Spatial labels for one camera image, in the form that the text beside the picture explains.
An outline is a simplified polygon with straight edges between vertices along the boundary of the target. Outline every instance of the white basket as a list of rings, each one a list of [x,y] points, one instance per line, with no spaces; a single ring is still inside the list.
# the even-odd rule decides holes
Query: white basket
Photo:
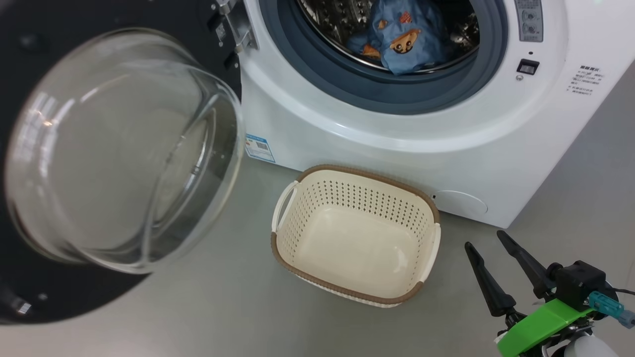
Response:
[[[421,289],[441,240],[439,212],[422,191],[332,165],[308,169],[284,190],[271,231],[273,253],[289,271],[378,307]]]

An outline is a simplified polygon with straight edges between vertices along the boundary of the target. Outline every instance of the washing machine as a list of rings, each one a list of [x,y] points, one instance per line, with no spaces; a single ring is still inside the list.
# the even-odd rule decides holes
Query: washing machine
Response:
[[[371,170],[503,228],[635,58],[618,40],[632,1],[437,1],[465,51],[399,77],[342,46],[367,1],[245,1],[250,156]]]
[[[210,229],[244,153],[508,226],[635,55],[629,1],[439,0],[456,52],[349,52],[368,1],[0,1],[0,322],[116,299]]]

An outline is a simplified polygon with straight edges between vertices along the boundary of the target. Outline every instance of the brown basket rim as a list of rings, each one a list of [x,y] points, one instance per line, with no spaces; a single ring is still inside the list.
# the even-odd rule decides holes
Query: brown basket rim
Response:
[[[358,170],[358,169],[354,169],[354,168],[348,168],[348,167],[344,167],[344,166],[337,166],[337,165],[317,165],[317,166],[313,166],[312,168],[309,168],[308,170],[302,172],[300,174],[300,176],[298,176],[297,181],[301,182],[304,178],[306,178],[307,176],[309,176],[310,174],[317,172],[317,171],[323,171],[323,170],[331,170],[331,171],[338,171],[338,172],[344,172],[344,173],[350,173],[353,175],[357,175],[357,176],[362,176],[362,177],[366,177],[368,179],[372,179],[372,180],[377,180],[380,182],[383,182],[385,184],[389,184],[389,185],[393,185],[397,188],[400,188],[404,191],[408,191],[420,198],[422,198],[429,206],[430,209],[432,210],[432,216],[434,217],[434,222],[435,223],[439,223],[439,210],[436,208],[434,202],[432,202],[432,199],[430,197],[428,197],[428,195],[426,195],[423,191],[416,189],[410,185],[406,185],[402,182],[393,180],[391,178],[387,178],[381,175],[377,175],[374,173],[369,173],[366,171],[362,171],[362,170]],[[384,304],[384,305],[395,305],[395,304],[400,304],[410,298],[412,298],[413,296],[415,296],[415,294],[421,290],[421,288],[423,287],[424,283],[422,281],[418,281],[415,286],[413,286],[412,289],[410,289],[408,292],[406,292],[405,294],[403,294],[402,296],[398,296],[398,297],[393,297],[393,298],[385,298],[385,297],[378,297],[378,296],[374,296],[374,295],[369,295],[366,293],[361,293],[361,292],[357,292],[355,290],[351,290],[351,289],[347,289],[347,288],[343,288],[339,285],[333,284],[333,283],[329,283],[325,280],[322,280],[320,278],[317,278],[311,274],[305,273],[299,269],[297,269],[296,267],[291,266],[291,264],[287,263],[286,261],[284,261],[284,259],[282,258],[282,256],[280,255],[280,252],[278,251],[278,247],[277,247],[277,234],[275,232],[271,232],[271,250],[273,251],[273,254],[276,258],[276,260],[287,270],[289,270],[291,273],[296,274],[297,276],[306,279],[308,281],[310,281],[311,283],[315,283],[317,285],[323,286],[327,289],[336,291],[338,293],[342,293],[344,295],[348,295],[348,296],[352,296],[352,297],[356,297],[358,299],[363,299],[363,300],[367,300],[370,302],[376,302],[377,304]]]

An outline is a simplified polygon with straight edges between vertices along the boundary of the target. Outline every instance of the control panel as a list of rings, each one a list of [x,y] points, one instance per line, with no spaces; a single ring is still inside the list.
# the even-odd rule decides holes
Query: control panel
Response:
[[[518,15],[518,32],[524,42],[542,42],[542,3],[540,0],[514,0]]]

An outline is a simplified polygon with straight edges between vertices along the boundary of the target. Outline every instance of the blue cloth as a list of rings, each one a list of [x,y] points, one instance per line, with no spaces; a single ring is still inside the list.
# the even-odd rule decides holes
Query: blue cloth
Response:
[[[347,47],[362,55],[377,50],[384,67],[397,75],[447,62],[453,51],[441,11],[431,0],[376,0],[369,28],[351,36]]]

